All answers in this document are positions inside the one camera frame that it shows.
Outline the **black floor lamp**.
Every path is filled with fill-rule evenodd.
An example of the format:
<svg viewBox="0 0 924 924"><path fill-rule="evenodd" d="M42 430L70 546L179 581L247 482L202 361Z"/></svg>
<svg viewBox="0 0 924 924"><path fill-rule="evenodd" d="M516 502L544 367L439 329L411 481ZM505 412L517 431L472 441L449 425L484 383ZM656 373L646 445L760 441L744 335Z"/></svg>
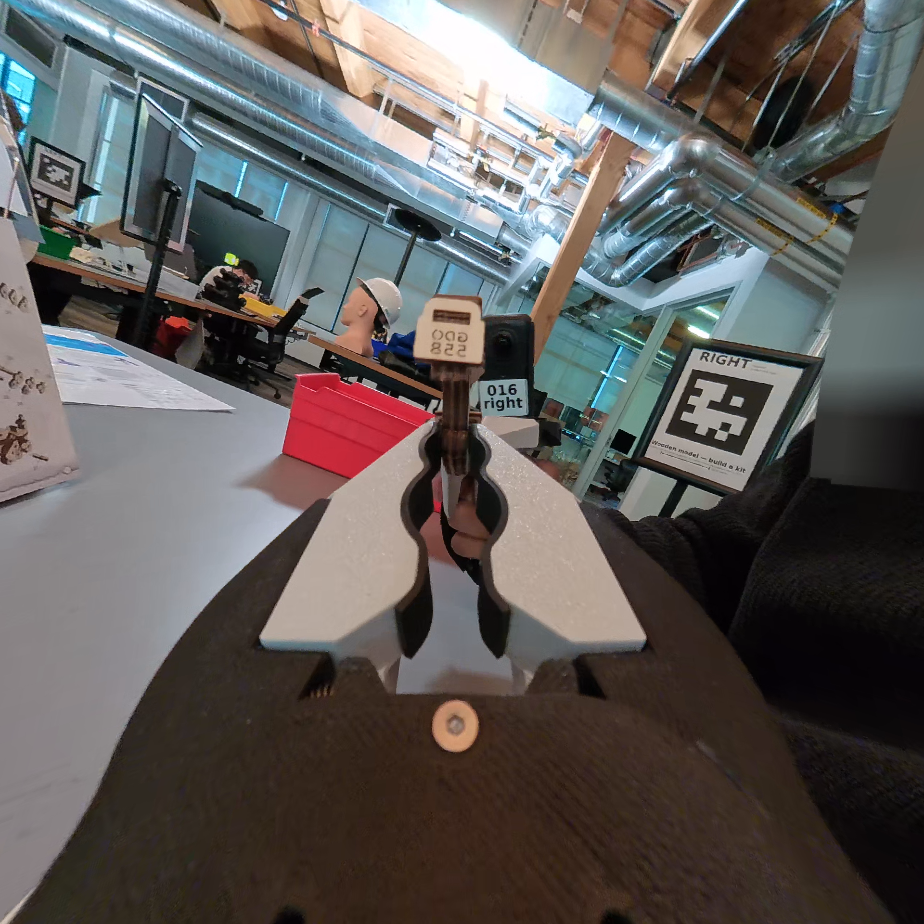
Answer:
<svg viewBox="0 0 924 924"><path fill-rule="evenodd" d="M388 207L385 225L392 229L400 230L409 236L394 278L394 284L400 286L417 243L419 241L438 243L442 240L443 235L440 229L428 218L410 209L398 208L394 205Z"/></svg>

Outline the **green bin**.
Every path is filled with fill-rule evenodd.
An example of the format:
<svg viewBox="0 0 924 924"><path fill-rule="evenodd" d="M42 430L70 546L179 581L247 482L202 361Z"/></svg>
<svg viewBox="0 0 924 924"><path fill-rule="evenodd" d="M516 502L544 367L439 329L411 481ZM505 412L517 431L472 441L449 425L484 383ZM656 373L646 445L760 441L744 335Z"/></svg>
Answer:
<svg viewBox="0 0 924 924"><path fill-rule="evenodd" d="M60 227L40 225L42 240L37 253L56 260L73 260L86 263L92 259L83 248L86 236Z"/></svg>

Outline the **laminated paper sheet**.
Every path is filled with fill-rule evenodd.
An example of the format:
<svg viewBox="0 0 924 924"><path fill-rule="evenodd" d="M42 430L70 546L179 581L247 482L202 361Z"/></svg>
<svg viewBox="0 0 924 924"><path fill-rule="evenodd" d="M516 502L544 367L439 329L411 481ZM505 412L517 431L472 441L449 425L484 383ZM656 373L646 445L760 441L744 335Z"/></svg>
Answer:
<svg viewBox="0 0 924 924"><path fill-rule="evenodd" d="M95 334L43 326L59 395L69 405L233 412L234 408L134 359Z"/></svg>

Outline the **person's right hand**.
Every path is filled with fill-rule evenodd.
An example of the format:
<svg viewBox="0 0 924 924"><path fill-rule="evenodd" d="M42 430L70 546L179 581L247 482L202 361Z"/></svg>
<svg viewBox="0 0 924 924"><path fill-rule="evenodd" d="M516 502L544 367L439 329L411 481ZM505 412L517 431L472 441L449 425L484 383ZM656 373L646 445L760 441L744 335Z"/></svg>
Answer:
<svg viewBox="0 0 924 924"><path fill-rule="evenodd" d="M461 480L456 505L446 515L443 472L432 480L433 513L421 533L432 559L453 564L474 583L480 580L480 558L491 530L478 516L479 485L472 478Z"/></svg>

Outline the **red case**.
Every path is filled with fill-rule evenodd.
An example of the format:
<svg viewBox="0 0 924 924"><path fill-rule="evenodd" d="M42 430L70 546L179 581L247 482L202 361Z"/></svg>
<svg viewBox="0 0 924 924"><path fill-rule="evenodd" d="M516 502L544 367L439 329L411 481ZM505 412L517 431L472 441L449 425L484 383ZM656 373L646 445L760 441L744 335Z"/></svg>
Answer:
<svg viewBox="0 0 924 924"><path fill-rule="evenodd" d="M194 324L189 319L168 316L158 323L151 352L162 359L177 361L180 347L193 334Z"/></svg>

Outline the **white printed model box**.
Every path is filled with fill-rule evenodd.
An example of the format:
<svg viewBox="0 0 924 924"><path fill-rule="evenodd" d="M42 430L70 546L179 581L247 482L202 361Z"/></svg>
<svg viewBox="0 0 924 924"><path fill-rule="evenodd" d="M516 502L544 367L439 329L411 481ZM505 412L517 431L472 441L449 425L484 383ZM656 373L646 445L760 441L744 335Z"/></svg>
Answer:
<svg viewBox="0 0 924 924"><path fill-rule="evenodd" d="M15 225L1 221L1 501L78 471Z"/></svg>

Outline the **red plastic bin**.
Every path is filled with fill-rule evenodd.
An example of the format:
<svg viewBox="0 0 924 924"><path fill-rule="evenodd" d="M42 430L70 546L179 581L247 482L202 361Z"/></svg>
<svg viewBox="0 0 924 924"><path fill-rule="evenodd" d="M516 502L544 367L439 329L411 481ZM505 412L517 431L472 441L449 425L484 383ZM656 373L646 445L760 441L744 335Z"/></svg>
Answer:
<svg viewBox="0 0 924 924"><path fill-rule="evenodd" d="M334 373L295 377L282 452L351 479L433 414Z"/></svg>

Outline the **wooden post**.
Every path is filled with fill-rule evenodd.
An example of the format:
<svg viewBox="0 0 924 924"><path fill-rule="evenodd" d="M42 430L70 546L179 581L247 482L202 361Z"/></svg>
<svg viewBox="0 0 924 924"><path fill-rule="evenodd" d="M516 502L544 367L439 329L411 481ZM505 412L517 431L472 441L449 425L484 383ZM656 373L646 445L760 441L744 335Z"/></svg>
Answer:
<svg viewBox="0 0 924 924"><path fill-rule="evenodd" d="M600 157L591 171L588 184L530 313L534 333L534 364L538 363L548 342L565 297L597 234L603 214L623 181L625 167L633 150L634 145L618 134L610 130L603 133Z"/></svg>

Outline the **cluster of silver pipes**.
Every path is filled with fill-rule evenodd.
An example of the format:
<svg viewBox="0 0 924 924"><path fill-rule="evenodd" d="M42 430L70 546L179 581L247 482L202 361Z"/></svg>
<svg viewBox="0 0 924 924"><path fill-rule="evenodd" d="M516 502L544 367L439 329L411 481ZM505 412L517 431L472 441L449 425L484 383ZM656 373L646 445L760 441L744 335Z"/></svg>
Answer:
<svg viewBox="0 0 924 924"><path fill-rule="evenodd" d="M922 2L692 2L644 90L607 73L587 128L554 139L498 241L562 240L551 193L605 134L633 153L584 268L634 282L707 229L812 283L840 283L854 231L823 194L825 169L882 147L922 50Z"/></svg>

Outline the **grey desk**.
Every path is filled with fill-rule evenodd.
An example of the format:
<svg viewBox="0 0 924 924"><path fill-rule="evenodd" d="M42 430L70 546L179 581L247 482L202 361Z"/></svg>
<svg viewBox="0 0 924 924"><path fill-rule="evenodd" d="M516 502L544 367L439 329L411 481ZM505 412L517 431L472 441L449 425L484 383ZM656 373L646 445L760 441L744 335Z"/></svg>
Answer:
<svg viewBox="0 0 924 924"><path fill-rule="evenodd" d="M2 504L3 916L63 848L192 620L345 481L281 453L282 406L117 348L233 410L67 406L77 477Z"/></svg>

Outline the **small wooden model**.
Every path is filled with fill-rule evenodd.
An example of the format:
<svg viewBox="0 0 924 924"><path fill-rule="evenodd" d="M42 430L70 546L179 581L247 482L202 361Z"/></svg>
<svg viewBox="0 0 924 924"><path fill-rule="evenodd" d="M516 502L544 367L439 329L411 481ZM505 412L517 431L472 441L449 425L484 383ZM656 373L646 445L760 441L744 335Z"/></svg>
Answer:
<svg viewBox="0 0 924 924"><path fill-rule="evenodd" d="M477 295L436 295L415 329L414 360L429 367L442 394L443 467L449 476L468 474L470 393L484 363L485 324Z"/></svg>

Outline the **monitor on pole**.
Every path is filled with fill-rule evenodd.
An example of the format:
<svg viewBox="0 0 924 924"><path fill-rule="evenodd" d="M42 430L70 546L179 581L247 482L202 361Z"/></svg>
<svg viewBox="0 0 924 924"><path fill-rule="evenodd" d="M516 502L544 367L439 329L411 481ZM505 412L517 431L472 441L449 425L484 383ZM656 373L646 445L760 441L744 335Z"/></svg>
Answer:
<svg viewBox="0 0 924 924"><path fill-rule="evenodd" d="M150 268L136 308L125 308L118 337L146 347L156 328L157 294L168 252L182 254L202 143L149 93L138 90L119 230L152 247Z"/></svg>

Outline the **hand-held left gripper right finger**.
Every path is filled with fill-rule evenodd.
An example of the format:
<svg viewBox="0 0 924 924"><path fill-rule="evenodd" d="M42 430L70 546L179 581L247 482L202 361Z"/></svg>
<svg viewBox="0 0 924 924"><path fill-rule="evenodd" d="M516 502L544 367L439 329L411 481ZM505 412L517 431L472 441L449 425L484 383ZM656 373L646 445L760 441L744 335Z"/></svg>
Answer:
<svg viewBox="0 0 924 924"><path fill-rule="evenodd" d="M523 693L541 664L638 653L645 631L575 496L482 424L469 434L479 632Z"/></svg>

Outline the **framed marker sign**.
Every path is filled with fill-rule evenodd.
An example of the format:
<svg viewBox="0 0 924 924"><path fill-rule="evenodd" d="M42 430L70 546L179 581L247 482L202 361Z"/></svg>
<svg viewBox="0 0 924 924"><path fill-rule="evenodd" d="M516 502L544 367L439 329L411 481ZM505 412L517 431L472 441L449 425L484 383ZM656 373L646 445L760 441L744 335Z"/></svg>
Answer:
<svg viewBox="0 0 924 924"><path fill-rule="evenodd" d="M795 433L823 362L687 338L632 456L636 469L674 481L660 516L678 513L689 488L722 498L756 479Z"/></svg>

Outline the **black wall screen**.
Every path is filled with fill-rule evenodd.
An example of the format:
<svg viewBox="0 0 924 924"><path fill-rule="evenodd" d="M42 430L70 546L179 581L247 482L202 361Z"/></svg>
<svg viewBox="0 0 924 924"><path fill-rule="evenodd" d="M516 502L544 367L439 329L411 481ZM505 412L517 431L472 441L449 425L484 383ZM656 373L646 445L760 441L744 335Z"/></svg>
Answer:
<svg viewBox="0 0 924 924"><path fill-rule="evenodd" d="M197 264L210 270L248 260L258 273L261 294L270 295L287 247L290 232L264 218L260 208L229 192L197 181L191 201L187 242Z"/></svg>

